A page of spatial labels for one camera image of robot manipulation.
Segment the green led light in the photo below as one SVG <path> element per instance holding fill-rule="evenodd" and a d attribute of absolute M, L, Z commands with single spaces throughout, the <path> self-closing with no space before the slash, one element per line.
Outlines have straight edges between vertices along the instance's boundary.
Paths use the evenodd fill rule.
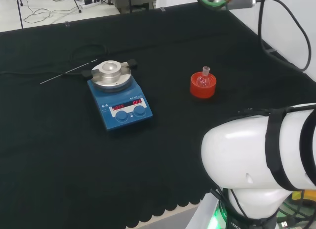
<path fill-rule="evenodd" d="M 215 216 L 212 217 L 211 221 L 209 222 L 209 225 L 207 229 L 217 229 L 218 221 Z"/>

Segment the thin metal rod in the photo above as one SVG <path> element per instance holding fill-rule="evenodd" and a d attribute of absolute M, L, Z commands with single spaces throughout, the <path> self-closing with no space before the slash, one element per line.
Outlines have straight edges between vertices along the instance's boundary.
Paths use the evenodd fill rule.
<path fill-rule="evenodd" d="M 21 21 L 21 28 L 23 29 L 23 23 L 22 23 L 22 17 L 21 17 L 21 11 L 20 11 L 20 5 L 19 5 L 19 0 L 16 0 L 18 4 L 18 10 L 19 10 L 19 15 L 20 15 L 20 21 Z"/>
<path fill-rule="evenodd" d="M 76 3 L 76 6 L 77 6 L 77 8 L 78 8 L 78 10 L 79 10 L 79 13 L 81 13 L 81 10 L 79 9 L 79 6 L 78 6 L 76 0 L 74 0 L 74 2 Z"/>
<path fill-rule="evenodd" d="M 132 12 L 133 12 L 133 9 L 132 9 L 132 0 L 128 0 L 128 5 L 129 5 L 129 13 L 132 13 Z"/>
<path fill-rule="evenodd" d="M 65 72 L 66 74 L 67 73 L 69 73 L 69 72 L 71 72 L 71 71 L 74 71 L 74 70 L 76 70 L 76 69 L 79 69 L 79 68 L 81 68 L 81 67 L 83 67 L 83 66 L 85 66 L 85 65 L 88 65 L 88 64 L 90 64 L 90 63 L 92 63 L 92 62 L 95 62 L 95 61 L 97 61 L 98 59 L 96 59 L 96 60 L 92 60 L 92 61 L 90 61 L 89 63 L 86 63 L 86 64 L 84 64 L 84 65 L 80 65 L 80 66 L 78 66 L 78 67 L 76 67 L 76 68 L 74 68 L 74 69 L 72 69 L 72 70 L 69 70 L 69 71 L 67 71 L 67 72 Z M 50 81 L 50 80 L 52 80 L 52 79 L 54 79 L 54 78 L 57 78 L 57 77 L 60 77 L 61 75 L 57 75 L 57 76 L 55 76 L 55 77 L 52 77 L 52 78 L 50 78 L 50 79 L 48 79 L 48 80 L 46 80 L 46 81 L 44 81 L 44 82 L 41 82 L 40 84 L 43 84 L 43 83 L 45 83 L 45 82 L 48 82 L 48 81 Z"/>

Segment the red led display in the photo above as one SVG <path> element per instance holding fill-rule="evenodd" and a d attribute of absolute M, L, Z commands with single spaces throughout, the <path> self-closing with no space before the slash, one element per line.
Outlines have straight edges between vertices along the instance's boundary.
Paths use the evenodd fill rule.
<path fill-rule="evenodd" d="M 142 102 L 142 99 L 135 100 L 135 101 L 133 101 L 133 105 L 141 103 L 141 102 Z"/>
<path fill-rule="evenodd" d="M 138 103 L 142 103 L 142 99 L 137 99 L 137 100 L 134 100 L 134 101 L 118 104 L 116 106 L 113 106 L 112 109 L 113 109 L 113 111 L 115 111 L 115 110 L 122 109 L 124 107 L 129 107 L 129 106 L 132 106 L 132 105 L 136 105 Z"/>
<path fill-rule="evenodd" d="M 113 108 L 113 110 L 118 110 L 118 109 L 121 109 L 121 108 L 123 108 L 123 107 L 124 107 L 124 104 L 119 104 L 119 105 L 114 106 L 114 107 L 112 107 L 112 108 Z"/>

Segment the blue knob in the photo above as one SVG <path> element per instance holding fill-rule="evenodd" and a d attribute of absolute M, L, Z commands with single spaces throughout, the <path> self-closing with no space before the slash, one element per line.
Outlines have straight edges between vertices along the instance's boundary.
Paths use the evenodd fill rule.
<path fill-rule="evenodd" d="M 135 113 L 135 115 L 137 115 L 137 116 L 142 116 L 142 115 L 144 115 L 145 114 L 145 107 L 143 107 L 143 106 L 136 106 L 135 108 L 134 108 L 134 113 Z"/>
<path fill-rule="evenodd" d="M 124 122 L 127 120 L 127 113 L 125 111 L 119 111 L 115 117 L 117 118 L 118 121 Z"/>

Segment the black cloth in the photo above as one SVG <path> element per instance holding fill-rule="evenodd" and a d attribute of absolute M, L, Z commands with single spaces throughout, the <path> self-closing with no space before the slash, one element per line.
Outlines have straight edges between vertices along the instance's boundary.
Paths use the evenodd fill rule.
<path fill-rule="evenodd" d="M 213 184 L 203 135 L 244 108 L 316 102 L 304 74 L 264 56 L 229 12 L 197 4 L 0 34 L 1 71 L 64 72 L 102 55 L 138 61 L 133 76 L 153 118 L 107 132 L 78 77 L 0 76 L 0 228 L 122 229 L 197 204 Z M 216 94 L 190 77 L 209 66 Z"/>

